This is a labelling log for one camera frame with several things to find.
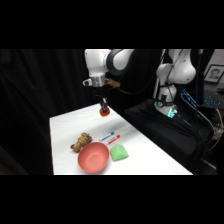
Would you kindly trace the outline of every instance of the red bowl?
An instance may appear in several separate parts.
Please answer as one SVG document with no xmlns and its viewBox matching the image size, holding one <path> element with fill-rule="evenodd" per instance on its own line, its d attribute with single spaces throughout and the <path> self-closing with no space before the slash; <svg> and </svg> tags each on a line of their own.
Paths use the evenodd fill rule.
<svg viewBox="0 0 224 224">
<path fill-rule="evenodd" d="M 78 156 L 78 164 L 86 173 L 98 173 L 109 161 L 110 152 L 106 145 L 94 142 L 85 146 Z"/>
</svg>

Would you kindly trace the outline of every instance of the white table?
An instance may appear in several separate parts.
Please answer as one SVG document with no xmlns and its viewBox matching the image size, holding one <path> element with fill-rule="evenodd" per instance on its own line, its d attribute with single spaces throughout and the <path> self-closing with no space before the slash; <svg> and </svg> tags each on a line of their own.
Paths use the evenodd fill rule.
<svg viewBox="0 0 224 224">
<path fill-rule="evenodd" d="M 108 148 L 123 145 L 129 154 L 129 158 L 119 162 L 113 162 L 110 157 L 108 165 L 100 174 L 192 175 L 115 111 L 110 109 L 111 114 L 103 118 L 99 110 L 100 105 L 97 104 L 50 119 L 55 175 L 86 175 L 78 166 L 78 154 L 70 148 L 83 132 L 90 134 L 93 142 L 115 132 L 121 138 Z"/>
</svg>

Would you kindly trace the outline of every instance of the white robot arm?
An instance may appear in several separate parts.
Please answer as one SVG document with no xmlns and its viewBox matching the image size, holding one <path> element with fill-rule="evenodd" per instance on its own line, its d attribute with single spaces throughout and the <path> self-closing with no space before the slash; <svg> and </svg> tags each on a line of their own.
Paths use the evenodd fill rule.
<svg viewBox="0 0 224 224">
<path fill-rule="evenodd" d="M 101 115 L 109 114 L 106 90 L 106 72 L 115 76 L 127 73 L 133 62 L 135 49 L 87 49 L 85 58 L 90 79 L 83 82 L 84 86 L 92 86 L 101 104 Z"/>
<path fill-rule="evenodd" d="M 106 72 L 115 76 L 127 73 L 136 53 L 136 49 L 87 49 L 85 51 L 86 64 L 89 70 L 90 79 L 83 82 L 84 86 L 92 86 L 95 95 L 102 106 L 101 115 L 107 116 L 108 103 L 105 85 Z M 191 49 L 171 49 L 169 56 L 173 64 L 162 64 L 157 70 L 157 77 L 160 81 L 160 93 L 155 103 L 155 108 L 162 114 L 173 117 L 176 106 L 174 99 L 176 96 L 176 84 L 188 84 L 196 71 L 191 64 Z"/>
<path fill-rule="evenodd" d="M 174 84 L 189 84 L 196 75 L 191 64 L 191 49 L 170 49 L 169 56 L 173 64 L 160 65 L 157 77 L 160 80 L 160 93 L 155 108 L 162 114 L 173 118 L 177 113 L 174 105 L 177 90 Z"/>
</svg>

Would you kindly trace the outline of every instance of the black curtain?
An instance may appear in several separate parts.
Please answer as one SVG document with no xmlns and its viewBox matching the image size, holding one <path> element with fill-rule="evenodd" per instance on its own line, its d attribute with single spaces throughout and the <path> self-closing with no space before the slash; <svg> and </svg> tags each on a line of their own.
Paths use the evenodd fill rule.
<svg viewBox="0 0 224 224">
<path fill-rule="evenodd" d="M 156 71 L 160 64 L 162 49 L 138 49 L 136 58 L 128 71 L 121 79 L 121 89 L 129 93 L 143 90 L 151 81 L 148 88 L 138 95 L 124 94 L 118 90 L 108 91 L 109 105 L 121 116 L 130 107 L 138 105 L 146 99 L 151 99 L 156 83 Z M 109 78 L 119 81 L 121 77 L 114 77 L 108 73 Z"/>
<path fill-rule="evenodd" d="M 152 82 L 138 96 L 110 90 L 109 103 L 116 112 L 123 115 L 152 97 L 161 52 L 138 51 L 121 88 L 138 92 L 153 76 Z M 92 89 L 82 85 L 88 78 L 84 49 L 0 50 L 0 145 L 29 174 L 53 174 L 49 118 L 98 103 Z"/>
</svg>

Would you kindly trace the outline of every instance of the sponge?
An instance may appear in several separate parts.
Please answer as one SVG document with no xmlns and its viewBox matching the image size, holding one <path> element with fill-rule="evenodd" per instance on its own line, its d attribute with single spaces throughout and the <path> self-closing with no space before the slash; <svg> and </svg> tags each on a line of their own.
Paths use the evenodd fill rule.
<svg viewBox="0 0 224 224">
<path fill-rule="evenodd" d="M 126 159 L 129 157 L 127 151 L 125 150 L 124 146 L 116 145 L 110 150 L 111 157 L 113 161 L 119 161 Z"/>
</svg>

